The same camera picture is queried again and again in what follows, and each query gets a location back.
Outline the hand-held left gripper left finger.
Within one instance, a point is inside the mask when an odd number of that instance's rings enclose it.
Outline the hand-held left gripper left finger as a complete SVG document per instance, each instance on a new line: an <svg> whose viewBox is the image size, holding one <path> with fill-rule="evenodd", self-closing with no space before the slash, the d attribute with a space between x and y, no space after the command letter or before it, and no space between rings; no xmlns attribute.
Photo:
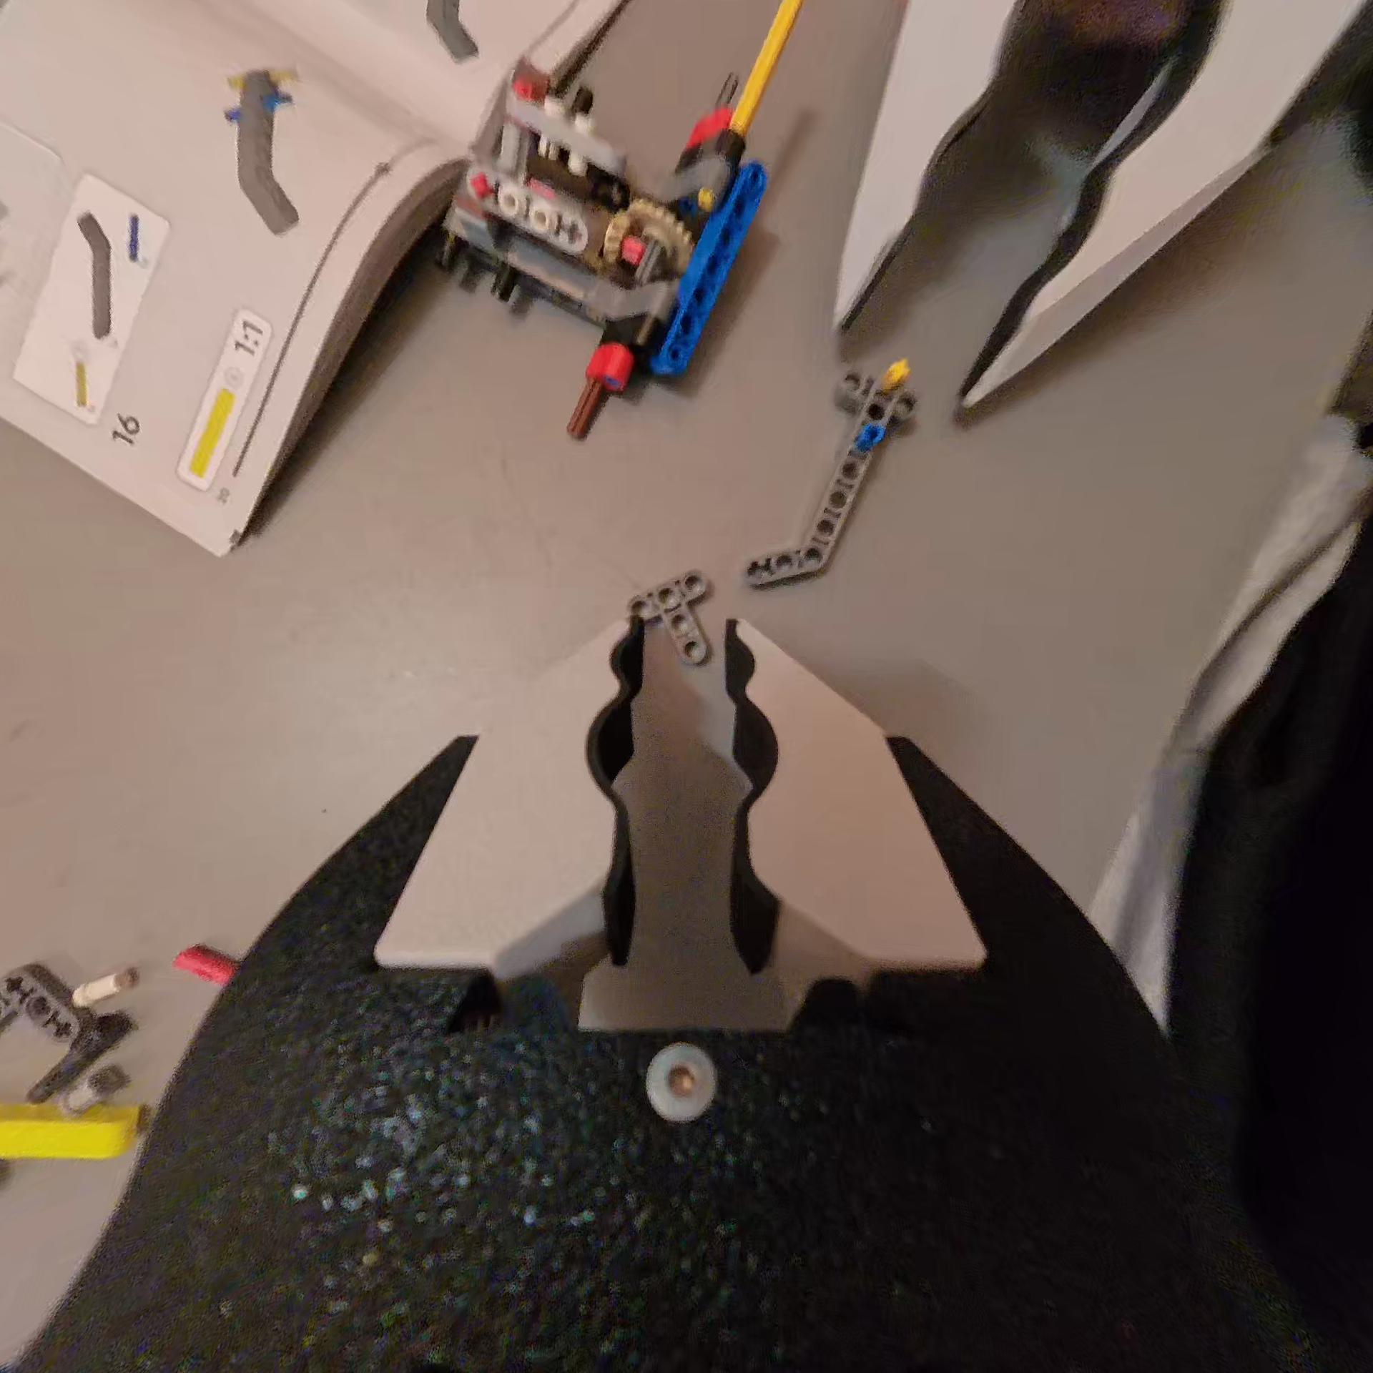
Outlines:
<svg viewBox="0 0 1373 1373"><path fill-rule="evenodd" d="M624 799L644 622L613 622L510 692L477 733L372 949L385 969L585 972L627 957Z"/></svg>

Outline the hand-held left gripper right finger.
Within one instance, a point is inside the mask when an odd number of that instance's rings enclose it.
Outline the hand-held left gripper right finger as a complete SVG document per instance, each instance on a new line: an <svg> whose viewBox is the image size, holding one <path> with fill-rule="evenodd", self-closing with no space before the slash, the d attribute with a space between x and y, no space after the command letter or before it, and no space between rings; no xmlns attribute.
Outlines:
<svg viewBox="0 0 1373 1373"><path fill-rule="evenodd" d="M747 620L725 625L732 942L748 972L966 972L985 946L884 730Z"/></svg>

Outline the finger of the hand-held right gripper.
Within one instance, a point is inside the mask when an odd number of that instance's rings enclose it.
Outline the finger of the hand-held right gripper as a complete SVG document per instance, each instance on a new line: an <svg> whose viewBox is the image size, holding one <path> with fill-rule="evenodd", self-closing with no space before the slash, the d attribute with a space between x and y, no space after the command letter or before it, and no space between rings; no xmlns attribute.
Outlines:
<svg viewBox="0 0 1373 1373"><path fill-rule="evenodd" d="M1342 61L1366 52L1369 3L1193 3L976 356L961 406L980 405L1069 334L1260 163Z"/></svg>
<svg viewBox="0 0 1373 1373"><path fill-rule="evenodd" d="M995 96L1026 97L1069 143L1105 122L1105 3L907 3L838 259L850 328L899 253L935 168Z"/></svg>

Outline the grey angled lego beam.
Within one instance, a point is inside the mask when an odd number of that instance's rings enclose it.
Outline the grey angled lego beam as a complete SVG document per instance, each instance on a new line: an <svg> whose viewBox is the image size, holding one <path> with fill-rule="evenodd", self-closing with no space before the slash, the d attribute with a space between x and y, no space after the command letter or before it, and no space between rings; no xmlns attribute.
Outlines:
<svg viewBox="0 0 1373 1373"><path fill-rule="evenodd" d="M909 357L900 356L879 372L846 370L840 377L835 403L846 414L846 428L817 504L792 544L747 560L745 586L771 589L794 584L817 578L828 568L859 501L874 454L915 413L910 374Z"/></svg>

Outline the grey T-shaped lego beam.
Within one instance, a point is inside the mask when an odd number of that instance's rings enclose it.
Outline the grey T-shaped lego beam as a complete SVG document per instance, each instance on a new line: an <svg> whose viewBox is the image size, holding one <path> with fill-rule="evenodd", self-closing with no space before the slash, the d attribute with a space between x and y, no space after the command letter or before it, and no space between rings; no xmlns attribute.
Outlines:
<svg viewBox="0 0 1373 1373"><path fill-rule="evenodd" d="M696 604L711 593L704 571L688 570L649 586L627 601L627 614L644 624L662 624L678 660L699 666L711 658L711 643L696 616Z"/></svg>

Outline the multicoloured lego technic assembly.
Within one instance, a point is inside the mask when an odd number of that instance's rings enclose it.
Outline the multicoloured lego technic assembly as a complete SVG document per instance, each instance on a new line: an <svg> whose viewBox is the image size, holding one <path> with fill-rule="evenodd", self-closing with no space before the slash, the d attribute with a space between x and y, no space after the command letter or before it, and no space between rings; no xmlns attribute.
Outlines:
<svg viewBox="0 0 1373 1373"><path fill-rule="evenodd" d="M520 57L459 166L441 220L443 264L472 254L492 292L524 289L598 328L567 434L639 375L688 369L766 191L747 138L801 14L779 3L745 79L730 75L691 127L673 168L639 176L595 125L595 94L573 75L618 16L573 50Z"/></svg>

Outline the black lego connector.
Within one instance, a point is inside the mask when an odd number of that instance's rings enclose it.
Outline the black lego connector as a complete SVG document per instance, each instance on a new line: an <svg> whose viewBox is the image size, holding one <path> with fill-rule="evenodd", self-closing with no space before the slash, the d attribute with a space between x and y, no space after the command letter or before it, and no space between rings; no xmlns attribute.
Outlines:
<svg viewBox="0 0 1373 1373"><path fill-rule="evenodd" d="M28 1104L52 1101L134 1029L135 1021L124 1009L88 1018L55 1067L26 1091L24 1101Z"/></svg>

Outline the grey lego connector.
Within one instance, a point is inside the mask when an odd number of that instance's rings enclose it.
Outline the grey lego connector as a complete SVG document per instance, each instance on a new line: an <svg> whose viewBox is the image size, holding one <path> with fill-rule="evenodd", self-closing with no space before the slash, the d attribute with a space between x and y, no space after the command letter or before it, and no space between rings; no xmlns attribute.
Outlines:
<svg viewBox="0 0 1373 1373"><path fill-rule="evenodd" d="M47 1039L70 1044L95 1021L93 1013L75 1005L75 990L44 964L24 964L1 973L1 1032L26 1021Z"/></svg>

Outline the yellow lego beam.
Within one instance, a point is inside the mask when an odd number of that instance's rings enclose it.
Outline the yellow lego beam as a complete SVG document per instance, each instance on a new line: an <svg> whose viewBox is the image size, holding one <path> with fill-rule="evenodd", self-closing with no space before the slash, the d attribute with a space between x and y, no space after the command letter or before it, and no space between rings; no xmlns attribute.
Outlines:
<svg viewBox="0 0 1373 1373"><path fill-rule="evenodd" d="M50 1103L1 1103L1 1158L114 1158L135 1145L145 1116L142 1104L95 1104L68 1116Z"/></svg>

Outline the lego instruction booklet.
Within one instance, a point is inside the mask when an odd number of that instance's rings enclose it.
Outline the lego instruction booklet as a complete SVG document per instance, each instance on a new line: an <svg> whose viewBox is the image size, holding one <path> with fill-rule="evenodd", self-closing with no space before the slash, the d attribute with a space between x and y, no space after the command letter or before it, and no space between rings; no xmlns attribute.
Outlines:
<svg viewBox="0 0 1373 1373"><path fill-rule="evenodd" d="M225 555L518 65L621 7L3 3L3 419Z"/></svg>

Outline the person's black clothing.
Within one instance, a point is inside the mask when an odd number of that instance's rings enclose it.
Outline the person's black clothing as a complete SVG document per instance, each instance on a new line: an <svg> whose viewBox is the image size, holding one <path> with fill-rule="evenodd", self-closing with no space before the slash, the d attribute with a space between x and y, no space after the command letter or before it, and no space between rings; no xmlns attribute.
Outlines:
<svg viewBox="0 0 1373 1373"><path fill-rule="evenodd" d="M1286 1367L1369 1369L1369 526L1213 746L1168 1021Z"/></svg>

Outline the pale cloth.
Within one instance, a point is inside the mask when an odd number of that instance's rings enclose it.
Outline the pale cloth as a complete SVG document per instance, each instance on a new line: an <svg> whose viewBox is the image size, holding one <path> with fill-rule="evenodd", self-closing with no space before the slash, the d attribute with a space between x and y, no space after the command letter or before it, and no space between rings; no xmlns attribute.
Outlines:
<svg viewBox="0 0 1373 1373"><path fill-rule="evenodd" d="M1170 1021L1181 874L1222 730L1299 619L1329 591L1369 516L1363 419L1322 418L1146 776L1087 908L1160 1027Z"/></svg>

